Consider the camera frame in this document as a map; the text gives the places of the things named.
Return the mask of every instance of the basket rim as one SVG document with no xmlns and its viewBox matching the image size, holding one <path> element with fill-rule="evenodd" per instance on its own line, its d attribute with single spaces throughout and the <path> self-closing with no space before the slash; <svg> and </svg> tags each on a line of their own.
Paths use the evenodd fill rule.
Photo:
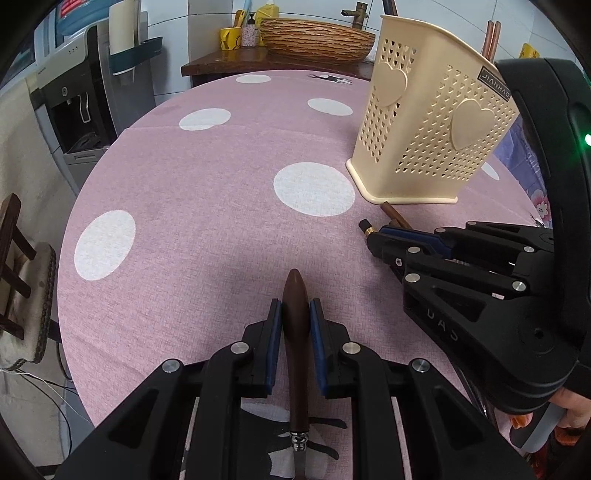
<svg viewBox="0 0 591 480">
<path fill-rule="evenodd" d="M 423 20 L 417 20 L 415 18 L 396 17 L 394 15 L 381 15 L 381 17 L 384 20 L 396 20 L 396 21 L 400 21 L 400 22 L 406 22 L 406 23 L 410 23 L 410 24 L 420 25 L 422 27 L 425 27 L 425 26 L 431 27 L 432 30 L 436 30 L 437 32 L 445 35 L 446 37 L 449 37 L 454 42 L 460 44 L 462 47 L 468 48 L 473 54 L 476 54 L 478 56 L 478 59 L 482 63 L 486 64 L 487 68 L 492 69 L 494 72 L 497 72 L 500 75 L 499 70 L 496 68 L 496 66 L 491 61 L 486 59 L 479 51 L 475 50 L 474 47 L 472 47 L 471 45 L 468 45 L 468 43 L 463 41 L 460 37 L 454 35 L 452 32 L 450 32 L 449 30 L 446 30 L 445 28 L 439 27 L 438 25 L 435 25 L 435 24 L 432 24 L 429 22 L 425 22 Z"/>
<path fill-rule="evenodd" d="M 316 25 L 329 25 L 331 26 L 331 28 L 335 28 L 337 30 L 342 30 L 342 31 L 347 31 L 350 33 L 350 31 L 352 30 L 353 32 L 355 32 L 356 34 L 361 34 L 362 37 L 367 37 L 370 38 L 372 37 L 373 39 L 376 38 L 376 34 L 375 33 L 371 33 L 365 30 L 357 30 L 356 28 L 353 27 L 345 27 L 344 25 L 339 25 L 336 23 L 331 23 L 331 22 L 321 22 L 318 20 L 304 20 L 303 18 L 271 18 L 271 17 L 266 17 L 263 18 L 261 20 L 261 27 L 263 26 L 263 24 L 265 23 L 270 23 L 271 21 L 273 22 L 298 22 L 298 23 L 304 23 L 304 24 L 316 24 Z"/>
</svg>

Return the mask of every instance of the basket label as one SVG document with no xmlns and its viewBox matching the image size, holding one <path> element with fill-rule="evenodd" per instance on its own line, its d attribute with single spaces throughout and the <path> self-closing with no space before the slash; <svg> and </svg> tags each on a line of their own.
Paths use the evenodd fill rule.
<svg viewBox="0 0 591 480">
<path fill-rule="evenodd" d="M 511 98 L 511 91 L 509 90 L 507 85 L 505 85 L 501 80 L 499 80 L 499 78 L 486 67 L 482 67 L 482 70 L 478 74 L 478 80 L 492 88 L 506 102 L 508 102 Z"/>
</svg>

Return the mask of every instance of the beige plastic basket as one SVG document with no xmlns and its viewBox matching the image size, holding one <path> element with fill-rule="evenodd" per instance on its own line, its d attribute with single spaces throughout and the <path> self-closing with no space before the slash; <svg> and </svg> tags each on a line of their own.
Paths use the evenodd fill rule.
<svg viewBox="0 0 591 480">
<path fill-rule="evenodd" d="M 496 67 L 468 44 L 435 25 L 383 15 L 347 169 L 372 203 L 456 203 L 517 113 Z"/>
</svg>

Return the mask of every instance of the heart emblem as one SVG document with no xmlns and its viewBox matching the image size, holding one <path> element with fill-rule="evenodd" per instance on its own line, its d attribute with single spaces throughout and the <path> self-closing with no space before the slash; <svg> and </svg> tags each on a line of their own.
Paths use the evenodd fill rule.
<svg viewBox="0 0 591 480">
<path fill-rule="evenodd" d="M 456 150 L 485 138 L 495 127 L 495 113 L 488 108 L 480 108 L 474 98 L 466 99 L 456 107 L 452 118 L 452 145 Z"/>
<path fill-rule="evenodd" d="M 378 98 L 378 106 L 385 109 L 400 100 L 406 91 L 408 78 L 400 69 L 393 69 L 389 63 L 380 62 L 374 67 L 372 76 L 374 81 L 375 96 Z"/>
</svg>

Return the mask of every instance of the pink tablecloth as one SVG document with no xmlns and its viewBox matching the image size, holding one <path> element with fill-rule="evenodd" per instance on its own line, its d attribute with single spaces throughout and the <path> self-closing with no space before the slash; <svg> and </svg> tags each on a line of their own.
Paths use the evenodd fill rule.
<svg viewBox="0 0 591 480">
<path fill-rule="evenodd" d="M 274 71 L 208 83 L 155 108 L 101 159 L 72 211 L 58 280 L 68 363 L 95 424 L 163 360 L 201 361 L 240 339 L 266 317 L 291 268 L 353 340 L 393 361 L 427 358 L 460 388 L 446 357 L 402 312 L 400 284 L 358 228 L 363 218 L 387 218 L 345 168 L 369 85 L 350 81 Z M 493 157 L 456 205 L 400 211 L 425 231 L 538 218 Z M 327 448 L 309 452 L 309 478 L 351 478 L 349 404 L 325 401 L 316 388 L 311 395 L 312 416 L 340 423 L 313 425 L 312 441 Z M 263 403 L 243 408 L 279 428 L 256 439 L 268 461 L 252 473 L 291 478 L 278 436 L 288 418 L 283 348 Z"/>
</svg>

